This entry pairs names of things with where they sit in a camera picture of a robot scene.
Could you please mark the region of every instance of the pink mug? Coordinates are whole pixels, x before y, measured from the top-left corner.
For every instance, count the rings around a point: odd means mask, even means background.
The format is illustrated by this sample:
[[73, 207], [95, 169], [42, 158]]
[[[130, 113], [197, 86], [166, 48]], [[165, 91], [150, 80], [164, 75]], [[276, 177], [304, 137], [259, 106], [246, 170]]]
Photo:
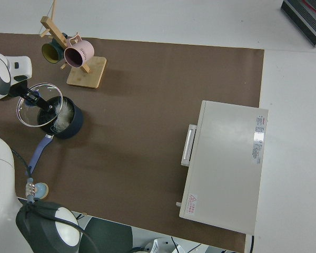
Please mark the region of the pink mug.
[[94, 47], [88, 41], [83, 41], [77, 33], [74, 37], [67, 39], [67, 48], [64, 50], [64, 58], [72, 67], [81, 67], [94, 56]]

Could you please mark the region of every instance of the mug handle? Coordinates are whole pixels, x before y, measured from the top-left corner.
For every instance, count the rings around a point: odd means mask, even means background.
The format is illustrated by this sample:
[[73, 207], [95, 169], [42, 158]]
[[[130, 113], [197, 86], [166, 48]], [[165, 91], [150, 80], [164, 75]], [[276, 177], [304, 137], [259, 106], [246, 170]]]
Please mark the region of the mug handle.
[[67, 38], [67, 45], [73, 46], [70, 41], [75, 39], [75, 38], [77, 38], [77, 42], [81, 42], [82, 41], [81, 36], [78, 33], [76, 33], [75, 36]]

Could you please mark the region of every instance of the wooden mug stand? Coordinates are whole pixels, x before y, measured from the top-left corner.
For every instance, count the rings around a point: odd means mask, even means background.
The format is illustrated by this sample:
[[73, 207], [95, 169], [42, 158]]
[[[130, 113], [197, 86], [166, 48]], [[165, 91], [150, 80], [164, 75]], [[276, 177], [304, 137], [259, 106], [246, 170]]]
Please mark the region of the wooden mug stand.
[[[50, 33], [63, 49], [67, 48], [66, 38], [50, 17], [42, 17], [41, 24], [46, 28], [46, 30], [40, 34], [41, 37]], [[63, 64], [61, 69], [64, 69], [66, 65], [67, 63]], [[94, 56], [81, 67], [72, 67], [67, 79], [67, 84], [97, 89], [100, 85], [105, 65], [105, 57]]]

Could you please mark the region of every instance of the white table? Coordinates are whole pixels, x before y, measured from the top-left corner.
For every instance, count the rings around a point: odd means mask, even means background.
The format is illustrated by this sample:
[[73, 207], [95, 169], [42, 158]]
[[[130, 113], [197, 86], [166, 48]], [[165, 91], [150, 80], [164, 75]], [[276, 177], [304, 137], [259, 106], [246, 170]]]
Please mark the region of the white table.
[[[51, 0], [0, 1], [0, 32], [35, 34]], [[67, 34], [265, 49], [269, 109], [254, 252], [316, 252], [316, 48], [281, 0], [57, 1]]]

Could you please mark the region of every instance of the red triangle symbol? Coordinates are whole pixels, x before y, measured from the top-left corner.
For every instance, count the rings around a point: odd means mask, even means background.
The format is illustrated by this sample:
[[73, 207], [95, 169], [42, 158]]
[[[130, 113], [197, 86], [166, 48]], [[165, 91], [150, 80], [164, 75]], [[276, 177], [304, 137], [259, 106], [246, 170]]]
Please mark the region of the red triangle symbol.
[[191, 194], [191, 196], [190, 196], [190, 202], [193, 202], [193, 201], [195, 201], [196, 200], [196, 198]]

